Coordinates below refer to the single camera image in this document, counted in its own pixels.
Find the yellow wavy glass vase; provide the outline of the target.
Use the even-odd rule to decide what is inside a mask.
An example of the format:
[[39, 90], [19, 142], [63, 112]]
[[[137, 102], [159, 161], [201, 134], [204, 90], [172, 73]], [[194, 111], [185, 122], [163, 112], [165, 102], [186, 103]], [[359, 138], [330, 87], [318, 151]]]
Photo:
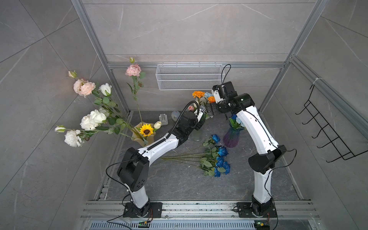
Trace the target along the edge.
[[154, 131], [150, 136], [144, 137], [143, 134], [140, 133], [140, 129], [143, 127], [143, 125], [151, 125], [153, 127], [153, 123], [145, 123], [140, 122], [135, 127], [135, 132], [132, 132], [132, 141], [136, 141], [138, 144], [140, 144], [142, 147], [151, 145], [154, 142], [154, 137], [156, 135], [156, 132]]

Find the blue rose picked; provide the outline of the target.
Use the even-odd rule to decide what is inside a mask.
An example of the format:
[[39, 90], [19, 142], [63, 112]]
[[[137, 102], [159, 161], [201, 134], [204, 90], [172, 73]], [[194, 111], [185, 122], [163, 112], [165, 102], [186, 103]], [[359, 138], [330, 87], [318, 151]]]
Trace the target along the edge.
[[192, 154], [181, 154], [177, 156], [162, 157], [163, 159], [182, 159], [182, 158], [196, 158], [196, 157], [226, 157], [228, 155], [228, 150], [224, 146], [216, 146], [213, 148], [208, 148], [201, 153]]
[[209, 146], [216, 146], [217, 144], [220, 143], [220, 138], [218, 137], [218, 135], [213, 134], [211, 135], [211, 137], [209, 137], [208, 139], [206, 139], [202, 145], [204, 147], [209, 147]]
[[185, 163], [199, 168], [211, 169], [216, 167], [222, 167], [225, 160], [222, 157], [210, 158], [210, 157], [162, 157], [161, 160], [173, 161], [178, 163]]

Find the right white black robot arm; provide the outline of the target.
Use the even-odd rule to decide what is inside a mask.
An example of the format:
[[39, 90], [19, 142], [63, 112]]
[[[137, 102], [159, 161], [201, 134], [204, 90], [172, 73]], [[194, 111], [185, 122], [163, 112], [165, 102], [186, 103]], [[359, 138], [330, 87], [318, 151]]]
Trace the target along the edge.
[[254, 171], [255, 188], [252, 196], [252, 213], [262, 217], [271, 211], [274, 199], [271, 196], [271, 177], [275, 163], [286, 152], [284, 145], [279, 145], [265, 127], [249, 94], [238, 95], [236, 92], [222, 94], [213, 90], [217, 110], [220, 113], [236, 115], [250, 134], [257, 153], [248, 159]]

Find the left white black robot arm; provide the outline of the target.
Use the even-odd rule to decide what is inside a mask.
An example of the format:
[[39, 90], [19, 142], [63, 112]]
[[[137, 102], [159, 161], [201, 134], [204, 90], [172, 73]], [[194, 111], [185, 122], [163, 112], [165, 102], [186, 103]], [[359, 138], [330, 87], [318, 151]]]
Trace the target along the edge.
[[150, 199], [144, 187], [150, 166], [167, 152], [185, 143], [193, 130], [203, 126], [205, 117], [203, 106], [194, 113], [183, 112], [174, 127], [161, 139], [146, 147], [129, 148], [126, 151], [117, 175], [131, 196], [129, 205], [137, 216], [144, 217], [150, 211]]

